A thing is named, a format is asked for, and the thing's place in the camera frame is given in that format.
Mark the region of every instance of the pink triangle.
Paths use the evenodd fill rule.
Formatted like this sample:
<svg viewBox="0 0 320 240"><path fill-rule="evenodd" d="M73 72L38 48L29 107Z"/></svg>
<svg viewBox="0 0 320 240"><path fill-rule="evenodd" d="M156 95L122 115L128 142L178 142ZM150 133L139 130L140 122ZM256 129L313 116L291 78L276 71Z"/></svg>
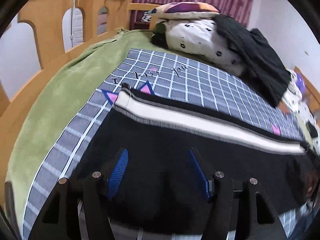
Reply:
<svg viewBox="0 0 320 240"><path fill-rule="evenodd" d="M280 128L277 127L275 124L271 123L271 127L272 127L272 130L273 130L273 133L274 134L277 134L277 135L280 135Z"/></svg>
<svg viewBox="0 0 320 240"><path fill-rule="evenodd" d="M111 102L113 104L118 98L118 94L114 94L114 93L110 93L110 92L107 92L107 96L109 97L109 99L111 100Z"/></svg>
<svg viewBox="0 0 320 240"><path fill-rule="evenodd" d="M151 95L150 89L149 89L149 87L148 87L147 84L145 84L145 85L140 89L140 91L141 91L141 92L144 92L144 93L146 93L146 94Z"/></svg>

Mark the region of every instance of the gray plaid blanket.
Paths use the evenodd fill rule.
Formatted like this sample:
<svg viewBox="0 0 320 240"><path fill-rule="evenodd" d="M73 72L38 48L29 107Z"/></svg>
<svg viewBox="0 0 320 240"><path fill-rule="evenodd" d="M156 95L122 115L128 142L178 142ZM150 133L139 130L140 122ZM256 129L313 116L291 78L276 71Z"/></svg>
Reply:
<svg viewBox="0 0 320 240"><path fill-rule="evenodd" d="M230 114L283 137L303 139L294 115L284 115L279 108L272 108L239 78L185 57L131 49L127 58L70 121L39 167L25 207L23 239L28 239L36 217L57 180L69 177L79 163L110 111L122 82L144 92L154 92L157 96ZM293 210L279 216L287 236L294 229L300 213L300 210Z"/></svg>

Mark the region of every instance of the pillow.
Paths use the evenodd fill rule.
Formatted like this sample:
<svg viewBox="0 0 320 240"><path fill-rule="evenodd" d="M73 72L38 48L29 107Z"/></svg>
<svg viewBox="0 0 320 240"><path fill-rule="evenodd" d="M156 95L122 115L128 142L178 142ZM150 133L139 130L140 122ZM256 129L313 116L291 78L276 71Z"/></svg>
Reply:
<svg viewBox="0 0 320 240"><path fill-rule="evenodd" d="M214 6L203 2L172 2L147 13L162 19L178 20L213 18L219 14L219 11Z"/></svg>

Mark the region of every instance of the wooden bed frame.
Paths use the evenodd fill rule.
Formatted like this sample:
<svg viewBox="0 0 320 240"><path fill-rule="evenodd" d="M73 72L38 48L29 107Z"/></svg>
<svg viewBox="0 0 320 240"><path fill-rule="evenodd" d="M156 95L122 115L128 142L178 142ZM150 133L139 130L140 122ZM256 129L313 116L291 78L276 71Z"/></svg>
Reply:
<svg viewBox="0 0 320 240"><path fill-rule="evenodd" d="M123 27L129 28L131 10L151 10L159 5L132 3L132 0L76 0L83 15L83 43L65 52L62 18L73 0L29 0L20 10L18 22L31 25L41 70L39 70L9 101L0 85L0 204L4 203L4 180L8 161L22 124L34 101L55 73L86 48L115 36ZM108 9L107 32L97 35L98 11ZM150 29L155 26L153 17Z"/></svg>

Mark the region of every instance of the arched cutout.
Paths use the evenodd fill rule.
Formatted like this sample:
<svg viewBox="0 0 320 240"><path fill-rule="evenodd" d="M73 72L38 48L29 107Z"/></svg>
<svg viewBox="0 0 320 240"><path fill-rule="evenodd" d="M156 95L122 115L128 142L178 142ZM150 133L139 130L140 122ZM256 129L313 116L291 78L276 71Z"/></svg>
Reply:
<svg viewBox="0 0 320 240"><path fill-rule="evenodd" d="M18 15L0 38L0 51L1 85L12 99L41 69L33 29L28 23L18 23Z"/></svg>
<svg viewBox="0 0 320 240"><path fill-rule="evenodd" d="M107 31L107 17L108 9L105 6L102 6L98 12L97 35L100 35Z"/></svg>
<svg viewBox="0 0 320 240"><path fill-rule="evenodd" d="M72 34L71 40L71 8L66 10L62 18L62 36L64 51L68 51L74 46L83 42L83 16L79 8L73 10Z"/></svg>

